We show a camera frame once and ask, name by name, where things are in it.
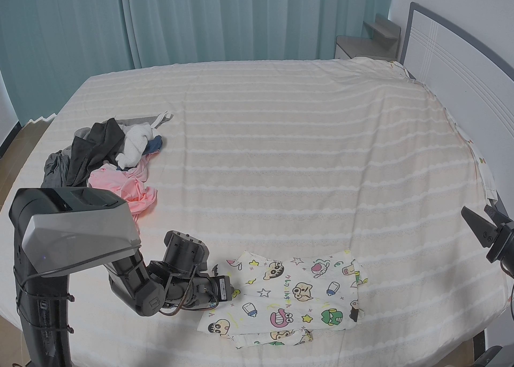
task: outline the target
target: barcode label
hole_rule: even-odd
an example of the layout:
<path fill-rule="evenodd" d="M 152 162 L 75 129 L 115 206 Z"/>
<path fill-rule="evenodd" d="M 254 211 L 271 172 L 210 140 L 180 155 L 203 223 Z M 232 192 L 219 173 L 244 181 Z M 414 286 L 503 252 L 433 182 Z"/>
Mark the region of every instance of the barcode label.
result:
<path fill-rule="evenodd" d="M 222 293 L 222 301 L 227 299 L 227 289 L 225 288 L 225 279 L 220 279 L 220 290 Z"/>

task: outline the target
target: striped bed sheet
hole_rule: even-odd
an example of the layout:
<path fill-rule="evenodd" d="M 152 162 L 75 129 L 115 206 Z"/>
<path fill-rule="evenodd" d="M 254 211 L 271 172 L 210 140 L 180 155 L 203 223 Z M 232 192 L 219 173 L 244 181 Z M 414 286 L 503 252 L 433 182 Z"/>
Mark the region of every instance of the striped bed sheet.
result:
<path fill-rule="evenodd" d="M 367 58 L 180 64 L 89 78 L 23 166 L 0 213 L 0 315 L 14 303 L 17 188 L 38 187 L 50 152 L 110 117 L 171 110 L 149 164 L 157 203 L 139 218 L 146 262 L 164 235 L 203 240 L 210 262 L 244 250 L 273 259 L 350 248 L 369 275 L 362 324 L 314 331 L 301 346 L 236 350 L 197 332 L 200 313 L 141 318 L 110 290 L 103 267 L 70 277 L 74 363 L 107 366 L 431 365 L 487 326 L 509 292 L 460 217 L 484 186 L 445 110 L 397 64 Z"/>

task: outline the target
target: bed frame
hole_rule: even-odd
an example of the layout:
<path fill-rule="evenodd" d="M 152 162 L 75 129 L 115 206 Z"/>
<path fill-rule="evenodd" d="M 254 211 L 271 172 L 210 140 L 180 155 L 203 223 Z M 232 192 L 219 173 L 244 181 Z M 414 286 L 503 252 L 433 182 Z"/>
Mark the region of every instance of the bed frame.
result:
<path fill-rule="evenodd" d="M 484 43 L 412 2 L 402 63 L 478 146 L 495 178 L 499 210 L 514 215 L 514 68 Z"/>

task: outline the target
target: pink garment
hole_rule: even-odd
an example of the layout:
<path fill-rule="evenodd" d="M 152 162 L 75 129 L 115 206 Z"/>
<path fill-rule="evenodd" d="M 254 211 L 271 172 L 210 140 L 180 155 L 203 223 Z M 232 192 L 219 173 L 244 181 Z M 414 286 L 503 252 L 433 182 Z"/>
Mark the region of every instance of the pink garment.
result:
<path fill-rule="evenodd" d="M 137 166 L 129 171 L 116 170 L 117 167 L 115 165 L 106 163 L 99 169 L 92 171 L 89 176 L 88 183 L 90 187 L 110 190 L 115 195 L 126 200 L 129 204 L 128 207 L 132 213 L 132 218 L 136 223 L 139 213 L 146 210 L 157 198 L 157 190 L 153 187 L 145 188 L 144 184 L 148 178 L 146 165 L 150 161 L 152 154 L 143 156 Z"/>

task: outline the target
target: tiled floor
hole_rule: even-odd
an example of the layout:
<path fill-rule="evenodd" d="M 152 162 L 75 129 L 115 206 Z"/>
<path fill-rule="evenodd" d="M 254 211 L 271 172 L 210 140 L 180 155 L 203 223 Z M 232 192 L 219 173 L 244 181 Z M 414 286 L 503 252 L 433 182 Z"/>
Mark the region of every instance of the tiled floor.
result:
<path fill-rule="evenodd" d="M 0 210 L 23 164 L 48 125 L 50 122 L 39 121 L 23 127 L 0 159 Z M 23 366 L 28 361 L 29 355 L 21 332 L 0 317 L 0 367 L 12 367 L 13 363 Z M 469 340 L 462 343 L 434 367 L 444 367 L 448 364 L 465 367 L 472 363 L 473 341 Z"/>

